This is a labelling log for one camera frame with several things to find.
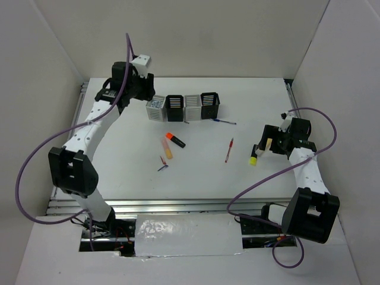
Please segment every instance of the marker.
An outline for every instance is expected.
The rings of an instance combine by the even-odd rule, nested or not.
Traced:
[[[222,123],[227,123],[227,124],[231,124],[231,125],[236,125],[235,122],[223,121],[220,119],[210,119],[210,120],[215,121],[215,122],[222,122]]]
[[[258,149],[257,144],[254,144],[254,148],[252,149],[251,158],[249,159],[250,165],[256,165],[257,163],[257,154],[256,151]]]
[[[232,144],[233,144],[233,138],[230,142],[230,147],[228,148],[228,153],[227,153],[227,156],[226,156],[226,160],[224,161],[225,163],[227,163],[228,161],[228,158],[230,157],[230,151],[231,151],[231,148],[232,148]]]
[[[172,159],[173,155],[172,155],[172,152],[170,151],[169,145],[167,144],[165,137],[161,138],[161,143],[164,148],[167,159]]]
[[[181,141],[179,138],[175,137],[173,134],[171,134],[169,132],[166,134],[166,137],[169,140],[171,140],[173,143],[175,143],[176,145],[178,145],[179,147],[184,148],[186,146],[186,144],[183,141]]]

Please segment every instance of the cable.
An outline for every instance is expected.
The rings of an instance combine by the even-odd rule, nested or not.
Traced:
[[[129,37],[128,33],[126,34],[126,49],[127,49],[127,62],[129,62],[128,51],[131,51],[132,58],[135,58],[136,55],[135,55],[135,52],[133,51],[133,46],[132,46],[132,43],[131,43],[131,38]]]
[[[281,266],[281,267],[284,267],[284,268],[287,268],[287,269],[293,269],[293,268],[296,268],[298,265],[300,265],[303,261],[303,258],[305,257],[305,249],[303,248],[303,244],[301,242],[301,240],[296,236],[295,238],[298,240],[299,242],[299,246],[301,248],[301,258],[300,260],[298,260],[298,262],[295,264],[295,265],[284,265],[282,264],[280,261],[278,261],[276,255],[274,254],[274,250],[276,248],[276,246],[278,246],[280,243],[282,243],[284,240],[287,240],[287,239],[291,239],[292,236],[288,236],[288,237],[285,237],[284,239],[280,239],[278,240],[274,246],[272,247],[272,256],[273,256],[273,259],[275,260],[275,262]]]
[[[233,215],[233,216],[235,216],[235,217],[241,217],[241,218],[246,218],[246,219],[250,219],[250,220],[254,220],[254,221],[260,221],[261,223],[270,224],[270,225],[272,225],[272,226],[275,226],[275,227],[281,228],[281,226],[280,226],[279,224],[273,223],[273,222],[271,222],[271,221],[264,220],[264,219],[262,219],[262,218],[256,218],[256,217],[252,217],[252,216],[249,216],[249,215],[246,215],[246,214],[238,214],[238,213],[234,213],[234,212],[232,212],[232,211],[230,210],[230,207],[231,207],[231,205],[232,205],[233,203],[236,202],[236,200],[238,200],[241,196],[247,194],[249,191],[255,189],[256,187],[260,186],[261,184],[266,183],[267,181],[269,181],[269,180],[271,180],[271,179],[273,179],[273,178],[275,178],[275,177],[277,177],[277,176],[279,176],[279,175],[281,175],[281,174],[284,174],[284,173],[288,172],[289,170],[292,170],[292,169],[294,169],[294,168],[297,168],[297,167],[299,167],[299,166],[301,166],[301,165],[303,165],[303,164],[309,162],[310,160],[312,160],[312,158],[313,158],[314,156],[316,156],[317,154],[323,153],[324,151],[327,151],[329,148],[331,148],[331,147],[335,144],[335,141],[337,140],[337,128],[335,127],[334,122],[333,122],[333,121],[332,121],[332,120],[331,120],[331,119],[330,119],[330,118],[329,118],[324,112],[322,112],[322,111],[320,111],[320,110],[318,110],[318,109],[315,109],[315,108],[311,108],[311,107],[300,107],[300,108],[295,108],[295,109],[289,110],[288,112],[290,113],[290,112],[294,112],[294,111],[297,111],[297,110],[311,110],[311,111],[317,112],[317,113],[321,114],[323,117],[325,117],[325,118],[329,121],[329,123],[331,124],[331,126],[332,126],[332,130],[334,131],[334,138],[332,139],[331,143],[330,143],[328,146],[326,146],[325,148],[316,151],[316,152],[314,153],[313,156],[308,157],[308,158],[305,159],[304,161],[302,161],[302,162],[300,162],[300,163],[297,163],[297,164],[295,164],[295,165],[292,165],[292,166],[290,166],[290,167],[288,167],[288,168],[285,168],[285,169],[283,169],[283,170],[281,170],[281,171],[279,171],[279,172],[277,172],[277,173],[275,173],[275,174],[269,175],[268,177],[264,178],[263,180],[261,180],[261,181],[255,183],[255,184],[253,184],[251,187],[248,187],[248,188],[245,189],[243,192],[237,194],[237,195],[236,195],[236,196],[235,196],[235,197],[234,197],[234,198],[228,203],[228,205],[227,205],[227,212],[228,212],[229,214],[231,214],[231,215]],[[299,244],[300,244],[301,251],[302,251],[302,255],[301,255],[301,259],[300,259],[300,261],[297,262],[295,265],[291,265],[291,266],[283,265],[283,264],[281,264],[281,263],[280,263],[280,262],[274,257],[274,249],[273,249],[273,257],[274,257],[275,262],[278,263],[278,265],[280,265],[280,266],[282,266],[282,267],[284,267],[284,268],[295,268],[295,267],[297,267],[298,265],[301,264],[301,262],[303,261],[303,257],[305,256],[305,250],[304,250],[304,248],[303,248],[303,245],[302,245],[301,240],[300,240],[298,237],[296,237],[296,238],[297,238],[297,240],[298,240],[298,242],[299,242]]]
[[[118,227],[118,229],[121,229],[121,231],[124,233],[126,239],[128,240],[128,243],[130,243],[131,241],[130,241],[130,239],[129,239],[129,236],[128,236],[128,234],[124,231],[124,229],[123,229],[122,227]]]
[[[90,227],[89,227],[89,230],[90,230],[90,235],[89,235],[89,238],[90,238],[90,248],[91,248],[91,251],[95,251],[94,250],[94,245],[93,245],[93,215],[91,212],[88,212],[88,217],[90,218]]]
[[[103,89],[107,88],[107,85],[111,82],[111,78],[107,78],[106,81],[103,83]]]
[[[129,62],[129,51],[131,50],[131,53],[133,54],[133,48],[132,48],[132,45],[131,45],[131,39],[129,38],[129,34],[127,33],[126,35],[126,62],[128,64]],[[106,115],[108,115],[109,112],[111,112],[111,110],[116,106],[117,102],[119,101],[121,95],[123,94],[123,90],[125,88],[125,84],[126,84],[126,80],[127,80],[127,77],[128,77],[128,67],[125,68],[125,73],[124,73],[124,79],[123,79],[123,83],[121,85],[121,88],[120,88],[120,91],[119,91],[119,94],[116,96],[115,100],[113,101],[112,105],[110,106],[110,108],[105,111],[105,113],[101,114],[100,116],[96,117],[95,119],[92,120],[92,122],[96,122],[102,118],[104,118]],[[75,125],[75,126],[72,126],[68,129],[65,129],[61,132],[58,132],[56,133],[55,135],[52,135],[51,137],[45,139],[43,142],[41,142],[30,154],[29,156],[26,158],[26,160],[24,161],[23,165],[21,166],[20,168],[20,171],[17,175],[17,179],[16,179],[16,185],[15,185],[15,200],[16,200],[16,204],[17,204],[17,207],[19,209],[19,211],[26,217],[28,218],[29,220],[35,222],[35,223],[38,223],[38,224],[60,224],[60,223],[64,223],[66,221],[69,221],[75,217],[78,217],[80,214],[82,213],[85,213],[87,212],[87,214],[90,216],[90,213],[88,212],[88,210],[81,210],[80,212],[78,212],[77,214],[74,214],[70,217],[67,217],[67,218],[64,218],[63,220],[59,220],[59,221],[41,221],[41,220],[38,220],[34,217],[32,217],[29,213],[26,212],[26,210],[23,208],[23,206],[21,205],[21,201],[20,201],[20,182],[21,182],[21,177],[23,175],[23,172],[26,168],[26,166],[28,165],[29,161],[32,159],[32,157],[44,146],[46,145],[49,141],[53,140],[54,138],[66,133],[66,132],[69,132],[73,129],[77,129],[77,128],[80,128],[82,126],[87,126],[88,125],[88,122],[84,122],[84,123],[80,123],[78,125]]]
[[[72,224],[78,224],[78,225],[80,225],[80,226],[86,227],[85,224],[84,224],[80,219],[78,219],[78,218],[71,218],[71,219],[70,219],[70,222],[71,222]]]

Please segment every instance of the pen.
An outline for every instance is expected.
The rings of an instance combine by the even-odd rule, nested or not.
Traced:
[[[215,122],[222,122],[222,123],[227,123],[227,124],[231,124],[231,125],[236,125],[235,122],[223,121],[220,119],[210,119],[210,120],[215,121]]]
[[[157,170],[157,171],[160,171],[160,170],[163,170],[163,169],[169,167],[169,165],[166,164],[165,159],[164,159],[162,156],[160,156],[160,158],[161,158],[162,164],[163,164],[164,166],[161,167],[161,168],[160,168],[159,170]]]
[[[230,142],[230,147],[228,148],[228,153],[227,153],[227,156],[226,156],[226,160],[224,161],[225,163],[227,163],[228,161],[228,158],[230,157],[230,151],[231,151],[231,148],[232,148],[232,144],[233,144],[233,138]]]

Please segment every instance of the small pen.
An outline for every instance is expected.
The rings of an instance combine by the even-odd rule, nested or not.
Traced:
[[[236,125],[235,122],[223,121],[220,119],[210,119],[210,120],[215,121],[215,122],[222,122],[222,123],[227,123],[227,124],[231,124],[231,125]]]
[[[232,148],[232,144],[233,144],[233,138],[230,142],[230,147],[228,148],[228,153],[227,153],[227,156],[226,156],[226,160],[224,161],[225,163],[228,162],[228,158],[230,157],[230,151],[231,151],[231,148]]]

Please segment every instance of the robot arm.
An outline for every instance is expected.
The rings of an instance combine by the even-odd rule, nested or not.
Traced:
[[[260,143],[254,147],[256,152],[265,150],[267,140],[271,138],[270,150],[285,154],[292,166],[308,157],[312,159],[293,169],[297,190],[289,205],[269,205],[269,209],[264,211],[268,213],[266,218],[281,225],[283,233],[287,235],[325,243],[338,213],[339,198],[330,195],[321,178],[314,156],[315,144],[308,141],[311,134],[310,121],[292,114],[282,114],[282,118],[284,121],[280,127],[265,126]],[[318,216],[308,213],[312,207],[320,213]]]
[[[106,116],[93,122],[106,113],[115,100],[122,85],[126,63],[115,62],[112,78],[104,82],[98,92],[92,110],[85,122],[62,148],[53,147],[49,152],[50,172],[53,184],[75,199],[83,209],[93,216],[93,223],[104,230],[114,232],[115,212],[100,195],[97,189],[99,176],[92,165],[97,146],[109,127],[116,121],[132,98],[150,101],[154,95],[154,75],[147,73],[149,56],[137,56],[128,65],[128,81],[117,103]]]

